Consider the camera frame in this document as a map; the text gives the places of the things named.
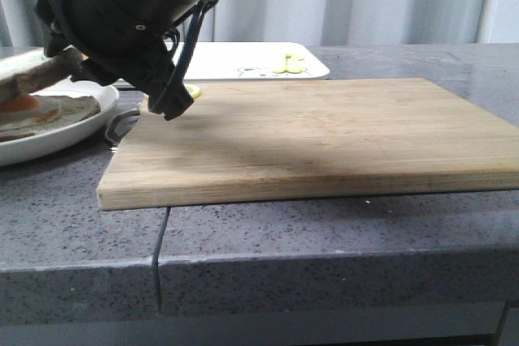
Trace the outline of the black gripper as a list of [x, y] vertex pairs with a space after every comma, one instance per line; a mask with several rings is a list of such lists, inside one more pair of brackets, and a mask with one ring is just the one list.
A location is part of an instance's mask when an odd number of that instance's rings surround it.
[[48, 31], [45, 54], [73, 46], [85, 55], [73, 80], [119, 79], [148, 95], [166, 120], [193, 103], [183, 79], [204, 16], [219, 0], [38, 0]]

